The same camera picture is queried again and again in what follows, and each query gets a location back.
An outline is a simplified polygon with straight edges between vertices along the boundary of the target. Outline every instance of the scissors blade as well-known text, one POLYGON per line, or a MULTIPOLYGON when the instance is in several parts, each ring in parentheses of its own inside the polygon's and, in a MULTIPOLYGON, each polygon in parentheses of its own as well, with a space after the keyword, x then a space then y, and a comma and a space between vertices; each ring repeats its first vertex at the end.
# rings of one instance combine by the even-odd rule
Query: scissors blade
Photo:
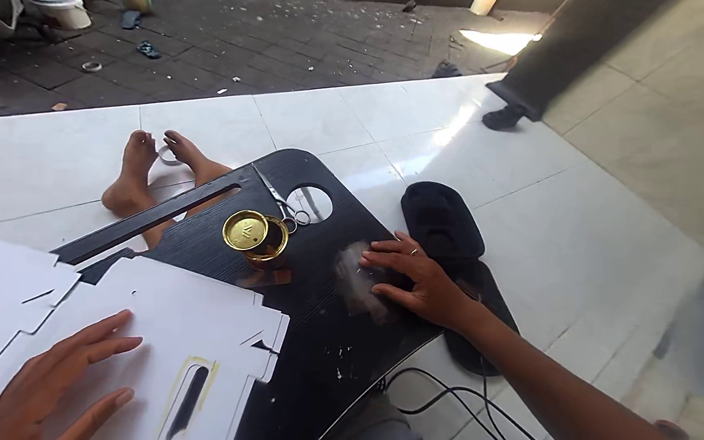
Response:
POLYGON ((260 170, 257 169, 257 165, 252 165, 252 166, 254 167, 254 171, 257 173, 257 175, 260 176, 262 183, 264 183, 265 186, 268 187, 268 190, 271 192, 271 195, 273 196, 273 198, 275 198, 279 202, 285 202, 284 198, 279 194, 278 191, 276 191, 276 188, 274 188, 273 185, 271 185, 271 182, 269 180, 267 180, 264 175, 262 175, 260 170))

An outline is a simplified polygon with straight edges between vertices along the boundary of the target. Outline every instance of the hand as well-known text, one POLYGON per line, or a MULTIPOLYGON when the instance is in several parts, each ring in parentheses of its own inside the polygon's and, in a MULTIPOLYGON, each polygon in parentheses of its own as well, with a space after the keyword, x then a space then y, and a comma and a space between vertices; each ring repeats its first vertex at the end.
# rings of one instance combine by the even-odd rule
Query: hand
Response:
POLYGON ((390 284, 377 284, 375 294, 383 294, 428 321, 460 332, 469 322, 469 312, 481 304, 467 296, 434 260, 428 258, 409 235, 396 231, 400 241, 375 241, 374 251, 365 251, 360 264, 391 268, 415 282, 411 292, 390 284))
MULTIPOLYGON (((128 352, 143 341, 142 337, 115 337, 115 330, 130 319, 132 312, 123 310, 29 359, 0 395, 0 440, 42 440, 45 419, 89 365, 128 352)), ((91 438, 133 396, 127 387, 106 395, 56 440, 91 438)))

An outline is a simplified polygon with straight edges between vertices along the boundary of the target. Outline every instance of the gold tin can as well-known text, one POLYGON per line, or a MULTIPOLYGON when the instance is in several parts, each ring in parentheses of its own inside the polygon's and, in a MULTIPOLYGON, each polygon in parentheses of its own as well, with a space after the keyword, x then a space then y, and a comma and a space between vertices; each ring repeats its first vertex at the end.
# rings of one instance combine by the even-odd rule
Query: gold tin can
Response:
POLYGON ((287 225, 272 215, 264 215, 269 223, 263 243, 243 252, 249 265, 259 270, 273 270, 284 264, 284 249, 287 247, 289 231, 287 225))
POLYGON ((257 211, 238 211, 221 228, 224 242, 236 251, 249 251, 268 236, 268 221, 257 211))
POLYGON ((243 253, 252 268, 273 270, 284 264, 282 253, 289 231, 279 218, 257 211, 239 211, 224 222, 222 235, 228 246, 243 253))

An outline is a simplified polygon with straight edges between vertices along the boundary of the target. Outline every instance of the yellow adhesive residue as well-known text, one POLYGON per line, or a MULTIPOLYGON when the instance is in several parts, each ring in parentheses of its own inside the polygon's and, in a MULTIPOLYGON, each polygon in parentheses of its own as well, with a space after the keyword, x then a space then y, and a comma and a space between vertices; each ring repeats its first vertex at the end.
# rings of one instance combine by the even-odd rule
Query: yellow adhesive residue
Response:
POLYGON ((204 389, 202 390, 202 395, 200 396, 200 401, 197 405, 198 411, 200 411, 202 408, 202 401, 205 400, 206 394, 208 393, 208 388, 210 388, 210 385, 213 382, 213 378, 216 376, 216 372, 219 369, 219 365, 216 364, 216 362, 211 362, 208 359, 204 359, 199 356, 189 356, 188 358, 186 358, 183 365, 181 365, 181 369, 178 371, 178 374, 175 377, 175 381, 173 381, 173 386, 170 389, 170 395, 167 399, 167 405, 165 405, 164 413, 162 415, 162 422, 159 424, 159 426, 156 427, 156 438, 159 438, 162 429, 167 423, 167 418, 170 416, 170 409, 172 408, 173 403, 178 395, 178 389, 181 387, 181 382, 186 376, 186 372, 191 365, 202 365, 210 369, 210 374, 206 379, 206 383, 202 385, 204 389))

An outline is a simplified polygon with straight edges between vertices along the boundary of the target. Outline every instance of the black cable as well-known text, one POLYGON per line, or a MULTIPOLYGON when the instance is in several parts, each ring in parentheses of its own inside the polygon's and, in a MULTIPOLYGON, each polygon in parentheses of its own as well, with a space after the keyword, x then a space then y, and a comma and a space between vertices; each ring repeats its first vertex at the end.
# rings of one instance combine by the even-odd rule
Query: black cable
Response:
POLYGON ((499 435, 499 437, 502 438, 502 440, 507 440, 507 438, 502 434, 501 431, 499 431, 498 426, 496 426, 496 422, 494 421, 494 417, 491 415, 491 408, 488 405, 488 379, 487 377, 483 374, 483 396, 485 398, 485 412, 488 413, 488 419, 491 420, 491 425, 494 425, 494 429, 496 430, 496 433, 499 435))
POLYGON ((385 391, 387 391, 387 389, 390 388, 390 385, 393 384, 393 381, 395 381, 395 379, 396 379, 398 376, 400 376, 400 375, 406 373, 407 371, 417 371, 417 372, 419 372, 419 373, 425 374, 426 376, 428 376, 428 377, 430 377, 431 379, 433 379, 433 381, 435 381, 437 384, 441 385, 441 386, 444 388, 444 391, 442 391, 441 393, 439 393, 439 395, 436 395, 436 396, 435 396, 434 398, 432 398, 428 403, 426 403, 425 405, 423 405, 422 407, 420 407, 420 408, 418 408, 418 409, 409 410, 409 409, 401 409, 401 408, 398 408, 398 410, 401 411, 403 414, 411 414, 411 415, 420 414, 421 412, 423 412, 423 411, 425 411, 427 408, 429 408, 431 405, 434 405, 436 402, 438 402, 440 398, 444 397, 447 393, 449 393, 449 394, 452 394, 453 396, 455 396, 455 398, 463 405, 464 408, 466 408, 466 411, 468 411, 469 414, 471 414, 472 417, 474 417, 474 420, 477 422, 477 424, 480 425, 480 426, 485 430, 485 432, 486 432, 488 435, 490 435, 492 438, 496 438, 496 436, 491 432, 491 430, 489 430, 485 425, 483 425, 483 422, 480 421, 479 418, 477 418, 477 415, 474 414, 474 411, 472 411, 472 409, 469 408, 468 405, 466 405, 466 403, 463 401, 463 399, 462 399, 459 395, 455 394, 455 391, 469 392, 469 393, 472 393, 472 394, 476 395, 476 396, 479 397, 479 398, 482 398, 485 402, 487 402, 488 404, 490 404, 491 406, 493 406, 496 411, 498 411, 501 415, 503 415, 504 418, 506 418, 507 420, 509 420, 509 423, 513 424, 513 425, 514 425, 515 427, 517 427, 521 432, 523 432, 523 435, 526 435, 526 436, 529 438, 529 440, 536 440, 536 439, 533 437, 533 435, 529 434, 528 431, 526 431, 525 429, 523 429, 523 427, 520 426, 520 425, 518 424, 518 422, 516 422, 511 416, 509 416, 509 414, 505 413, 505 412, 503 411, 503 409, 499 408, 498 405, 496 405, 495 403, 493 403, 490 399, 488 399, 488 398, 485 397, 484 395, 480 394, 480 392, 478 392, 478 391, 476 391, 476 390, 473 390, 472 388, 468 388, 468 387, 448 387, 447 385, 444 384, 444 382, 442 382, 442 381, 440 381, 439 379, 437 379, 435 375, 432 375, 431 373, 429 373, 429 372, 423 370, 422 368, 417 368, 417 367, 415 367, 415 366, 410 366, 410 367, 404 368, 403 370, 401 370, 401 371, 399 371, 398 373, 394 374, 393 377, 390 377, 390 380, 389 380, 389 382, 387 382, 387 385, 385 385, 385 391))

